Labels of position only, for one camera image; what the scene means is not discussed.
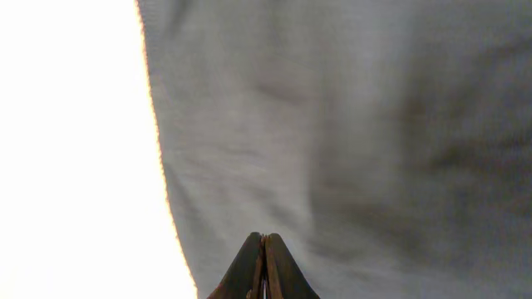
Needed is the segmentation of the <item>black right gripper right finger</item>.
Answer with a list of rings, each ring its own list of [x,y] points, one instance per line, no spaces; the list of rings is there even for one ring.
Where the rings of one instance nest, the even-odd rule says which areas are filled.
[[[319,299],[281,236],[265,237],[266,297],[270,299]]]

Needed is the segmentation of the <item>black cloth garment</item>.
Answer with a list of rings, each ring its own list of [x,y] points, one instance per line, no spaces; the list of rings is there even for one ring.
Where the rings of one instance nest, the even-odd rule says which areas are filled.
[[[251,232],[323,298],[530,297],[530,0],[139,7],[199,297]]]

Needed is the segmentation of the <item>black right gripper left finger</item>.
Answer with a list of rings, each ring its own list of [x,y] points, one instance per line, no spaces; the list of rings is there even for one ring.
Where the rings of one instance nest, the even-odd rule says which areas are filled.
[[[253,232],[245,239],[219,285],[208,299],[258,299],[264,268],[263,235]]]

